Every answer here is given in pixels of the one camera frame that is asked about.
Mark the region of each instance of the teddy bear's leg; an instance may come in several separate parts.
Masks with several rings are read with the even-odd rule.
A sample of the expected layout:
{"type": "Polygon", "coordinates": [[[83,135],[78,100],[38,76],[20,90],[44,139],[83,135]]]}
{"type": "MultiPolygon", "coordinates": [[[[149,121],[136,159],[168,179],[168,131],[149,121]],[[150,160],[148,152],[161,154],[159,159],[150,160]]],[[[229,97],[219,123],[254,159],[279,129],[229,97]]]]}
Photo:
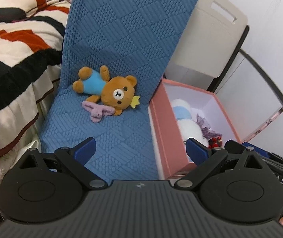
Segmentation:
{"type": "Polygon", "coordinates": [[[109,69],[107,68],[106,65],[101,66],[100,75],[102,77],[102,80],[104,80],[105,82],[109,81],[109,69]]]}
{"type": "Polygon", "coordinates": [[[91,96],[89,96],[89,97],[86,99],[86,101],[92,102],[92,103],[97,103],[100,99],[101,99],[100,96],[91,95],[91,96]]]}
{"type": "Polygon", "coordinates": [[[83,93],[84,85],[83,85],[82,81],[81,80],[75,81],[72,84],[72,89],[77,93],[83,93]]]}
{"type": "Polygon", "coordinates": [[[122,112],[123,112],[123,110],[122,110],[122,109],[115,109],[115,113],[114,113],[114,115],[115,115],[115,116],[121,115],[121,114],[122,114],[122,112]]]}
{"type": "Polygon", "coordinates": [[[79,70],[79,78],[82,80],[88,79],[92,75],[92,69],[84,66],[79,70]]]}

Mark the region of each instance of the purple fabric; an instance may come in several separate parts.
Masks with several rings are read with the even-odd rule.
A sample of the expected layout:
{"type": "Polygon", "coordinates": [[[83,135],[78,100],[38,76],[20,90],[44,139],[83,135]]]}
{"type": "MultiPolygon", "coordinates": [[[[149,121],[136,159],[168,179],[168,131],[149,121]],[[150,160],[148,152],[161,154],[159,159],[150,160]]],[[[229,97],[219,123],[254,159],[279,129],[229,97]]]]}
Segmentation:
{"type": "Polygon", "coordinates": [[[82,106],[91,113],[91,120],[95,123],[99,122],[103,115],[113,115],[115,113],[115,108],[93,102],[83,101],[82,106]]]}
{"type": "Polygon", "coordinates": [[[196,122],[200,126],[202,134],[207,140],[209,140],[211,138],[223,136],[223,134],[221,134],[221,133],[216,133],[215,131],[211,131],[210,130],[211,126],[209,125],[207,120],[205,118],[202,118],[201,116],[199,116],[199,114],[197,114],[197,121],[196,122]]]}

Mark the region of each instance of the brown teddy bear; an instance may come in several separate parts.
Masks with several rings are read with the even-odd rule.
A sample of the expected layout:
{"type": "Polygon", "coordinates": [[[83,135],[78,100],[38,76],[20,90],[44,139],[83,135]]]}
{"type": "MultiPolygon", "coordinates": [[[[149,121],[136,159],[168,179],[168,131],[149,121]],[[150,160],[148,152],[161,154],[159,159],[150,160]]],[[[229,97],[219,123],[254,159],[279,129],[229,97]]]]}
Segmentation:
{"type": "Polygon", "coordinates": [[[129,106],[139,105],[139,96],[134,96],[137,80],[132,75],[110,79],[105,65],[100,67],[100,73],[84,66],[79,70],[79,78],[73,83],[73,90],[90,94],[86,99],[89,102],[97,103],[101,99],[104,105],[115,108],[114,115],[120,115],[129,106]]]}

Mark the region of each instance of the pink plush toy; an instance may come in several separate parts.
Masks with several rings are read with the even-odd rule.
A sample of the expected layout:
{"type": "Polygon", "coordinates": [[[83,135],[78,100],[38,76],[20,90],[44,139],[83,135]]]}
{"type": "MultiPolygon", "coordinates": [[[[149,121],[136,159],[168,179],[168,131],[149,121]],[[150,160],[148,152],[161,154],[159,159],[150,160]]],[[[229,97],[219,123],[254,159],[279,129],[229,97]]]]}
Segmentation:
{"type": "Polygon", "coordinates": [[[115,108],[93,102],[83,101],[82,106],[91,113],[91,120],[95,123],[99,122],[103,115],[113,115],[115,113],[115,108]]]}

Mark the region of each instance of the storage box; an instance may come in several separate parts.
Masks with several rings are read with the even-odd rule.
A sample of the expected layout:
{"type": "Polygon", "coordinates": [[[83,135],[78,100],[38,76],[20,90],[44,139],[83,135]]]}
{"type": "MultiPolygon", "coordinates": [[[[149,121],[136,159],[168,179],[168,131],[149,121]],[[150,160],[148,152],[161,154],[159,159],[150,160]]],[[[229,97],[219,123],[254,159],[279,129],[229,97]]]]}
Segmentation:
{"type": "Polygon", "coordinates": [[[174,116],[170,102],[175,99],[187,101],[193,115],[205,117],[211,130],[223,134],[223,144],[227,140],[240,142],[225,110],[214,93],[187,84],[163,79],[149,109],[152,120],[152,134],[157,166],[162,179],[180,178],[196,165],[191,162],[185,151],[185,144],[174,116]]]}

